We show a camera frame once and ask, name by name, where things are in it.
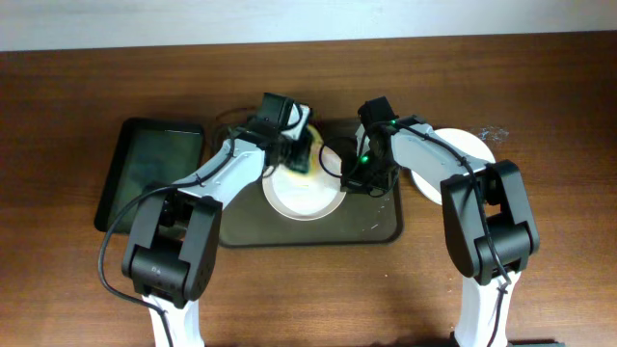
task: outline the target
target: black tray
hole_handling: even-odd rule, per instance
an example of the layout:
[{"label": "black tray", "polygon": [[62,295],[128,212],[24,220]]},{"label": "black tray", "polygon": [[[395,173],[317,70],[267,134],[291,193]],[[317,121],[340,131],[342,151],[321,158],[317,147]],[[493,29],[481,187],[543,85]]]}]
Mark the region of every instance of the black tray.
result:
[{"label": "black tray", "polygon": [[[360,122],[344,120],[314,125],[324,139],[329,139],[354,136]],[[382,198],[347,194],[328,216],[300,222],[277,212],[258,181],[245,187],[225,208],[219,242],[227,248],[384,244],[396,240],[402,231],[398,183]]]}]

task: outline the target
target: white wall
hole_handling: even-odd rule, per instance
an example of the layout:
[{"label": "white wall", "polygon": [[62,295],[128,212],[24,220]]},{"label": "white wall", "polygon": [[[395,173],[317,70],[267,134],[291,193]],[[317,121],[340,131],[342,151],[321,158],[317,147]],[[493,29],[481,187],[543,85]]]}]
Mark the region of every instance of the white wall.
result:
[{"label": "white wall", "polygon": [[617,0],[1,0],[0,50],[617,29]]}]

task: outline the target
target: wood grain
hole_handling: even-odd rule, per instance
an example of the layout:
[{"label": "wood grain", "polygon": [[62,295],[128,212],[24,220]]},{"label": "wood grain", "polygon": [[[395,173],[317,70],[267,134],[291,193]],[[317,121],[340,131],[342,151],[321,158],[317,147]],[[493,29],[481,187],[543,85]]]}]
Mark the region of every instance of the wood grain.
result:
[{"label": "wood grain", "polygon": [[[263,92],[352,118],[401,115],[485,133],[523,172],[541,238],[510,339],[617,340],[617,33],[181,46],[0,54],[0,335],[7,346],[152,346],[148,313],[96,275],[94,212],[121,123],[196,120]],[[445,338],[461,281],[441,210],[402,177],[387,247],[219,250],[201,300],[209,345],[347,346]],[[120,289],[125,239],[106,264]]]}]

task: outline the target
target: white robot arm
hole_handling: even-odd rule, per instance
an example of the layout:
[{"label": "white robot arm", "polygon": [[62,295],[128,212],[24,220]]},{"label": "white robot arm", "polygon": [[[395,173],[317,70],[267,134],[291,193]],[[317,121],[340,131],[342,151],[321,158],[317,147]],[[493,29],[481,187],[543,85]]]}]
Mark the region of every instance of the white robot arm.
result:
[{"label": "white robot arm", "polygon": [[[157,347],[204,345],[199,297],[214,269],[222,210],[265,167],[309,150],[303,129],[310,116],[308,106],[267,93],[255,118],[234,130],[214,157],[174,182],[178,188],[169,194],[140,203],[122,272],[144,302],[165,312],[163,321],[150,309]],[[160,232],[176,223],[187,225],[183,241]]]},{"label": "white robot arm", "polygon": [[[359,158],[371,159],[356,165],[341,179],[342,184],[357,189],[365,186],[361,183],[368,177],[398,170],[397,165],[415,171],[440,191],[446,245],[464,276],[456,343],[460,347],[506,346],[505,324],[514,284],[539,244],[518,168],[509,161],[493,165],[465,154],[419,118],[398,120],[384,97],[366,102],[359,116]],[[473,185],[479,186],[479,195],[474,194]],[[387,186],[373,184],[368,189]],[[484,200],[499,204],[501,212],[486,218]]]}]

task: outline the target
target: brown wooden surface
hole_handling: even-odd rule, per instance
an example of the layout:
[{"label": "brown wooden surface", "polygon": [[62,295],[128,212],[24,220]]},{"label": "brown wooden surface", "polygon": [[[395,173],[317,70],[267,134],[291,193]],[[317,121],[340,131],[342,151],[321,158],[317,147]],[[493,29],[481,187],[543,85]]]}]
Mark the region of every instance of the brown wooden surface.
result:
[{"label": "brown wooden surface", "polygon": [[[148,313],[96,275],[93,218],[121,123],[206,124],[262,92],[320,118],[352,118],[387,95],[401,115],[491,131],[496,157],[523,172],[541,238],[509,338],[617,343],[613,32],[0,54],[0,344],[153,345]],[[220,249],[201,300],[209,345],[447,337],[461,281],[441,210],[402,180],[406,230],[391,246]],[[106,266],[130,290],[125,242],[115,238]]]}]

